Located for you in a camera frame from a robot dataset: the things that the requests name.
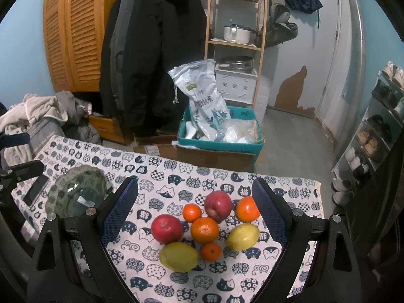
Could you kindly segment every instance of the drawstring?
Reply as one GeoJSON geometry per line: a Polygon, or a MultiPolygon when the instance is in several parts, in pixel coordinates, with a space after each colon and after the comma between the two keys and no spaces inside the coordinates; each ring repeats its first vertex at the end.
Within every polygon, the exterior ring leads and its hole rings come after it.
{"type": "Polygon", "coordinates": [[[174,92],[175,92],[175,98],[174,98],[174,100],[172,101],[172,103],[173,103],[173,104],[178,104],[179,101],[178,101],[178,98],[177,98],[177,87],[176,87],[175,84],[174,84],[174,92]]]}

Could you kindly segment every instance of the cat print tablecloth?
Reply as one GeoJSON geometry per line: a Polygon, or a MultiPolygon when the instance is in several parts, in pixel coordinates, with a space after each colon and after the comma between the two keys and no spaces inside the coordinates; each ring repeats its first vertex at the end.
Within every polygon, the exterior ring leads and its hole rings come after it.
{"type": "MultiPolygon", "coordinates": [[[[235,208],[241,198],[251,195],[251,184],[260,176],[292,208],[298,207],[310,216],[323,216],[320,183],[314,180],[197,167],[60,136],[52,137],[37,156],[44,163],[44,173],[50,179],[38,199],[31,206],[23,202],[35,179],[19,183],[12,192],[17,206],[37,232],[46,220],[44,208],[51,185],[70,168],[83,164],[98,167],[112,184],[111,192],[127,176],[138,177],[136,203],[116,240],[108,244],[107,251],[128,288],[141,303],[248,303],[281,251],[280,244],[272,240],[261,217],[254,221],[260,229],[258,242],[245,251],[231,251],[225,240],[231,230],[241,224],[232,211],[219,225],[217,243],[222,246],[223,257],[216,262],[200,259],[198,266],[190,272],[173,272],[160,264],[159,250],[162,246],[150,232],[153,219],[160,214],[176,216],[184,227],[182,241],[199,251],[200,244],[192,239],[190,224],[182,218],[183,206],[196,203],[203,210],[205,197],[213,190],[223,190],[230,195],[235,208]]],[[[80,243],[74,242],[73,248],[81,272],[91,276],[80,243]]],[[[309,243],[290,295],[301,291],[314,248],[315,242],[309,243]]]]}

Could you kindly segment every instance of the umbrella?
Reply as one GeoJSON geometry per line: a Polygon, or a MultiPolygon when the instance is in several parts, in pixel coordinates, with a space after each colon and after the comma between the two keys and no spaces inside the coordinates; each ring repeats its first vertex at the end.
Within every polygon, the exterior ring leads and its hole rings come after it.
{"type": "Polygon", "coordinates": [[[292,10],[301,10],[305,14],[312,14],[317,11],[317,28],[320,27],[320,13],[318,10],[323,7],[320,0],[285,0],[285,3],[292,10]]]}

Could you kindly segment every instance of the white plastic basket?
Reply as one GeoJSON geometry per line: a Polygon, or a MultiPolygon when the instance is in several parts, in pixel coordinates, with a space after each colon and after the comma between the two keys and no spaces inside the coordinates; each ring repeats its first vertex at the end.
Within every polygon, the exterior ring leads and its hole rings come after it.
{"type": "Polygon", "coordinates": [[[255,86],[257,84],[257,72],[245,74],[232,70],[223,70],[219,64],[215,67],[216,86],[223,98],[231,101],[238,101],[248,105],[253,104],[255,86]]]}

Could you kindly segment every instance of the smartphone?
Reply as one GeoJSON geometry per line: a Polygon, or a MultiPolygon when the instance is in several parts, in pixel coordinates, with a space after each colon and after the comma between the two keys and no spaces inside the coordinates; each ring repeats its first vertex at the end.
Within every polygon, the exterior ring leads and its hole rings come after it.
{"type": "Polygon", "coordinates": [[[48,182],[49,178],[41,174],[35,182],[32,184],[31,188],[28,190],[27,194],[25,195],[23,201],[28,206],[31,206],[34,201],[36,201],[38,195],[41,191],[45,188],[46,183],[48,182]]]}

